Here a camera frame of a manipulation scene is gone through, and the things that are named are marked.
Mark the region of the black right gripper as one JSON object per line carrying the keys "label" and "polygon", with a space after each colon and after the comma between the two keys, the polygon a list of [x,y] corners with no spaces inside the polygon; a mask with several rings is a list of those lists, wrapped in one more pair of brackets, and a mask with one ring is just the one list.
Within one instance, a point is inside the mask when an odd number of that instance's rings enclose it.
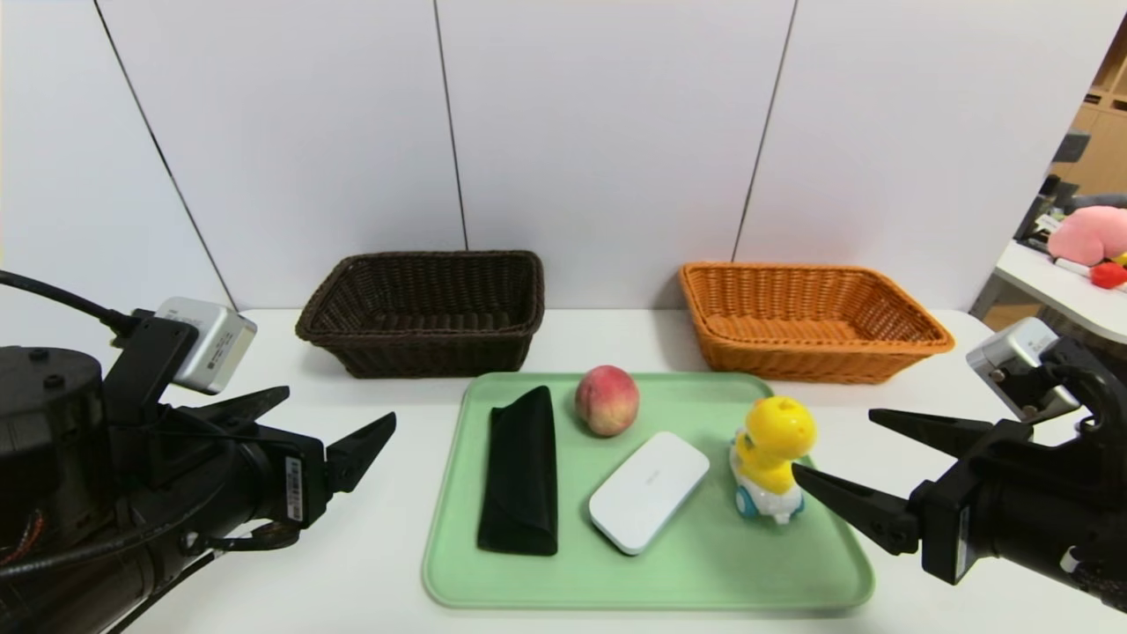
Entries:
{"label": "black right gripper", "polygon": [[905,498],[863,486],[818,468],[792,465],[797,485],[898,557],[922,547],[925,572],[957,584],[984,557],[1006,559],[1068,582],[1062,561],[1082,541],[1082,504],[1036,482],[1038,468],[1013,449],[1048,448],[1032,440],[1032,426],[990,423],[897,409],[870,409],[881,428],[953,457],[937,481],[922,482]]}

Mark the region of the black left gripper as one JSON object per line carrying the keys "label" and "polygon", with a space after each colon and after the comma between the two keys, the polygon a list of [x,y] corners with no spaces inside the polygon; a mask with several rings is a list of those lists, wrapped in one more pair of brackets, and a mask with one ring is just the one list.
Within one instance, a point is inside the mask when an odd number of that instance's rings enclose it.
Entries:
{"label": "black left gripper", "polygon": [[174,511],[177,541],[233,541],[243,523],[261,520],[257,541],[295,541],[325,514],[330,495],[350,493],[397,430],[394,412],[331,443],[269,428],[258,418],[290,398],[290,387],[263,389],[205,407],[180,407],[199,422],[154,431],[172,452],[169,494],[185,500]]}

